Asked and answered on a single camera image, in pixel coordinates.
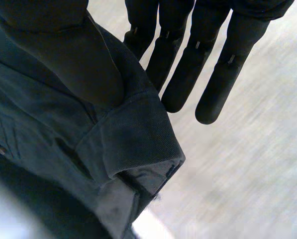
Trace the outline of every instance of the black glove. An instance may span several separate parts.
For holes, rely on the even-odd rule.
[[[0,25],[77,97],[111,108],[123,100],[123,81],[87,5],[88,0],[0,0]]]
[[[162,97],[166,110],[175,113],[185,104],[212,51],[221,25],[233,9],[227,40],[196,109],[199,122],[213,123],[252,47],[264,35],[270,21],[282,17],[293,1],[197,0],[188,45]],[[124,43],[138,59],[154,37],[159,5],[161,33],[146,72],[160,91],[183,40],[194,0],[125,2],[131,30],[125,34]]]

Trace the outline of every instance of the gray fabric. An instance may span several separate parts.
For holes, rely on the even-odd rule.
[[[124,103],[109,112],[77,99],[0,30],[0,146],[8,160],[72,193],[119,239],[185,157],[144,70],[99,28],[125,84]]]

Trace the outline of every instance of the gray floor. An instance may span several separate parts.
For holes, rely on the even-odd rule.
[[[93,0],[89,11],[123,39],[123,0]],[[195,108],[226,28],[186,106],[170,115],[187,161],[150,208],[179,239],[297,239],[297,0],[254,47],[218,121],[201,125]]]

